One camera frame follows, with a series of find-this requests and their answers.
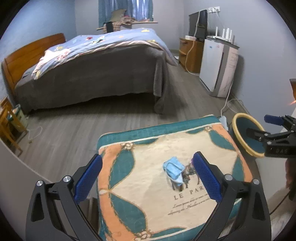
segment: gray bed skirt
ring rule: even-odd
[[[146,45],[117,47],[64,63],[37,80],[31,75],[15,87],[24,113],[62,107],[97,97],[153,93],[154,110],[163,113],[170,91],[165,52]]]

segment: television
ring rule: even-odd
[[[189,36],[204,41],[207,37],[207,10],[189,15]]]

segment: wooden headboard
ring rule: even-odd
[[[15,94],[15,86],[24,72],[39,62],[45,50],[65,42],[63,34],[55,34],[36,40],[6,56],[2,61],[3,75],[12,93]]]

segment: gray floor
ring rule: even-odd
[[[169,113],[154,113],[152,94],[97,98],[67,107],[35,111],[29,116],[28,128],[42,126],[43,131],[32,143],[28,143],[28,134],[21,139],[23,153],[20,159],[56,182],[88,163],[104,133],[190,120],[208,114],[220,116],[225,99],[209,96],[198,77],[184,72],[181,66],[169,66],[169,69],[175,91]],[[243,112],[235,102],[231,107]],[[224,115],[230,123],[234,113],[228,109]]]

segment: window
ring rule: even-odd
[[[112,12],[118,9],[126,9],[125,16],[128,15],[138,21],[145,19],[152,21],[152,0],[99,0],[99,27],[109,22]]]

